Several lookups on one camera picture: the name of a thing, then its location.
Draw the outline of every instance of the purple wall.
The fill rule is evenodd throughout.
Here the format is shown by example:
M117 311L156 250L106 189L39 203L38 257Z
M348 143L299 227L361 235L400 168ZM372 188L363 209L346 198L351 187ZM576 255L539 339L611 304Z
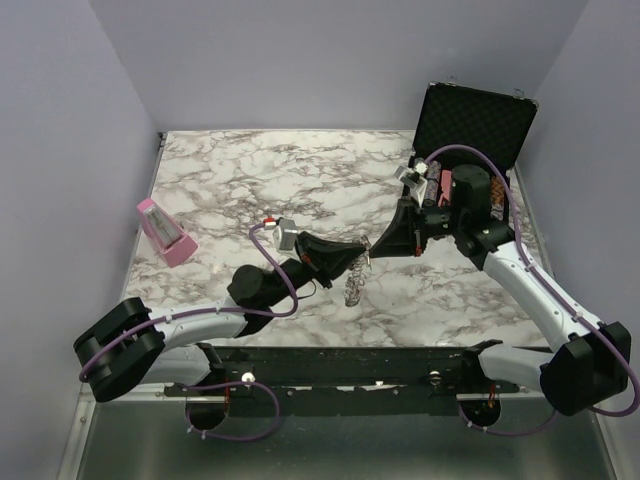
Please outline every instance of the purple wall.
M0 477L54 478L158 142L86 0L3 2L0 65Z
M533 94L587 0L91 3L162 129L411 129L447 75Z
M640 2L591 0L536 94L540 112L520 160L558 280L606 322L623 322L636 342L639 82ZM636 371L639 348L635 343ZM626 407L630 393L611 408ZM606 426L621 480L639 478L631 462L635 457L640 472L640 413Z

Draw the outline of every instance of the marble surface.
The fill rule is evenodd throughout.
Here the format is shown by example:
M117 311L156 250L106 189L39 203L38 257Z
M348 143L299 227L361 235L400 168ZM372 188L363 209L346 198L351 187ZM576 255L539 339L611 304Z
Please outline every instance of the marble surface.
M151 307L206 303L227 295L243 264L267 267L248 229L268 215L293 218L301 230L375 242L393 217L401 186L395 168L410 156L412 131L227 131L171 133L152 198L200 248L168 268L142 236L127 296ZM537 244L515 179L527 246ZM261 233L264 245L270 236ZM473 345L497 338L543 345L535 324L510 295L455 248L430 241L421 258L375 259L360 304L344 304L345 276L302 300L292 317L256 335L215 344L271 346ZM311 293L307 285L300 294ZM290 300L274 307L288 309Z

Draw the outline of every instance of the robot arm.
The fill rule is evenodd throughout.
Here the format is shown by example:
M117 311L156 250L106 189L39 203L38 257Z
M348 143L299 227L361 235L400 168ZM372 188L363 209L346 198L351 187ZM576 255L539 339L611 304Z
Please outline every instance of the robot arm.
M430 175L433 170L438 175ZM439 173L439 167L432 169L430 164L428 169L404 168L397 175L408 195L398 201L396 215L372 247L371 258L419 256L429 238L453 236L458 250L524 308L553 353L483 342L467 352L472 370L541 391L564 415L624 391L629 379L629 332L619 323L605 324L579 305L536 265L508 224L491 217L490 176L485 169L468 164L453 168L450 202L438 207L434 177Z
M97 401L118 398L140 383L198 382L216 363L207 345L199 342L251 335L274 317L293 314L295 290L312 280L330 288L332 280L365 252L359 243L298 233L290 220L269 218L261 226L273 230L277 250L292 258L278 265L256 244L274 270L240 267L227 287L227 298L197 307L153 310L140 298L126 299L74 342L83 366L81 380L89 383ZM271 312L270 307L289 296L294 298L289 312Z

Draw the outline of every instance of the gray floor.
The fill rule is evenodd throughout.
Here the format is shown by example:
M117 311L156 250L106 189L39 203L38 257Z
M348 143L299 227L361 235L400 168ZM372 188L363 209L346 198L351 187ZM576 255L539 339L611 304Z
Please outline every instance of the gray floor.
M503 402L504 429L543 421L541 400ZM234 444L187 434L180 402L112 402L93 417L79 478L106 479L608 479L614 478L590 414L541 434L497 438L457 417L287 418L268 439ZM232 419L226 433L267 419Z

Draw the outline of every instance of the purple cable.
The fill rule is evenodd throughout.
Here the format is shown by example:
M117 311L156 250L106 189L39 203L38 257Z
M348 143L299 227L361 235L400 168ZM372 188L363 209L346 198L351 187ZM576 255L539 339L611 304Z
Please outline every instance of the purple cable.
M265 392L267 392L267 394L269 394L269 396L271 397L271 400L273 400L273 406L275 407L274 419L273 419L273 422L271 422L271 425L269 425L269 428L267 428L265 431L263 431L261 433L257 433L255 435L247 435L245 437L234 437L234 436L231 436L231 435L223 435L223 434L220 434L220 433L213 433L213 432L210 432L208 430L198 430L191 423L191 411L187 410L186 417L187 417L187 421L189 422L189 430L187 430L187 431L188 432L195 431L195 432L198 432L201 435L205 435L207 437L218 438L220 440L228 440L230 442L255 442L256 440L260 440L262 438L265 438L265 437L271 435L278 428L280 428L280 425L282 424L282 422L280 421L281 420L280 419L280 402L278 402L278 397L276 397L276 394L273 393L273 390L271 390L266 385L263 385L262 383L258 383L258 382L227 382L227 383L220 383L218 385L202 385L202 386L197 386L197 387L195 387L195 386L194 387L184 386L182 388L186 388L187 390L203 391L203 390L219 390L221 388L241 387L241 386L258 387L258 388L264 390Z
M191 317L193 315L201 315L203 313L243 313L243 314L249 313L254 315L262 315L264 317L283 318L283 317L288 317L290 315L293 315L298 310L298 295L296 293L295 287L291 283L291 280L289 280L289 277L287 277L287 274L285 273L284 270L282 270L278 262L276 262L273 259L273 257L269 255L269 252L267 252L264 249L264 247L260 245L260 242L258 242L258 239L256 238L255 232L260 230L261 228L264 228L264 223L259 223L258 225L254 225L253 227L251 227L249 229L249 238L251 239L253 244L256 246L258 251L262 253L262 255L267 259L267 261L273 266L274 270L278 272L278 275L280 275L280 277L282 278L282 281L285 283L285 285L289 289L289 295L291 295L291 299L293 300L293 306L291 307L291 309L288 312L274 313L274 312L263 312L261 310L251 310L251 309L241 308L241 307L226 307L226 308L220 308L220 309L196 308L193 310L188 310L186 312L175 313L171 316L172 319L177 320L180 318ZM135 327L131 328L130 330L127 330L123 334L113 339L111 342L105 345L102 349L100 349L98 353L96 353L93 357L91 357L87 363L85 363L84 367L82 367L82 370L80 370L80 375L79 375L80 381L83 383L87 382L87 373L91 371L91 369L98 362L98 360L100 360L105 354L107 354L112 349L114 349L123 340L126 340L132 335L138 333L140 330L144 330L145 328L149 328L158 323L166 322L166 320L167 320L166 316L147 320L146 322L143 322L140 325L136 325Z
M507 194L507 200L509 201L509 205L511 206L511 211L513 212L513 230L515 232L515 237L516 237L515 243L516 243L516 248L518 250L518 253L520 254L520 257L522 258L522 261L529 268L529 271L536 278L536 280L538 280L538 282L544 287L544 289L558 303L560 303L560 305L562 305L562 307L567 312L569 312L571 317L574 320L576 320L578 323L580 323L580 325L582 325L587 330L589 330L591 333L593 333L596 336L596 338L598 338L598 340L600 340L602 343L604 343L604 345L613 354L615 359L618 362L620 362L620 364L624 368L625 372L629 376L629 379L631 380L631 384L633 385L634 398L633 398L633 402L631 403L631 405L628 408L626 408L626 409L624 409L622 411L619 411L619 412L608 412L606 410L601 410L601 409L596 408L596 407L591 407L591 411L593 411L595 413L598 413L600 415L608 416L608 417L626 417L627 415L631 415L633 412L635 412L638 409L638 407L640 407L640 381L638 381L638 377L636 376L634 371L631 369L631 366L629 365L629 362L627 362L625 360L625 358L622 356L622 354L609 341L609 339L607 337L605 337L600 332L600 330L598 330L596 327L594 327L589 322L587 322L587 320L585 320L581 315L579 315L578 311L575 308L573 308L573 306L569 302L567 302L564 299L564 297L555 288L553 288L553 286L549 282L547 282L547 280L538 271L537 267L532 265L531 260L529 260L529 257L527 255L525 255L524 249L522 248L522 233L520 231L520 225L519 225L519 222L518 222L519 216L518 216L518 211L516 209L516 202L515 202L515 199L513 198L513 194L511 193L511 189L509 188L509 185L507 184L507 181L502 176L502 173L500 173L500 170L498 170L498 168L493 164L493 162L491 160L489 160L489 158L484 153L482 153L480 150L477 150L477 149L475 149L473 147L470 147L468 145L456 145L456 144L454 144L454 145L446 145L444 147L441 147L441 148L437 149L436 151L434 151L431 155L429 155L425 159L424 163L428 164L434 158L436 158L438 155L440 155L441 153L444 153L446 151L449 151L449 150L464 150L466 152L473 153L474 155L479 157L484 163L486 163L487 166L493 171L495 176L498 179L500 179L500 183L502 183L502 186L504 187L504 191Z
M534 433L540 433L544 429L550 427L558 419L558 412L554 410L546 422L538 425L535 428L524 430L522 432L506 432L504 430L489 430L488 428L484 428L472 423L471 420L469 420L464 414L464 410L462 410L461 405L458 405L458 413L460 414L460 417L462 417L462 420L464 420L464 423L467 424L467 427L478 430L479 432L487 433L489 435L495 435L497 437L525 437L527 435L533 435Z

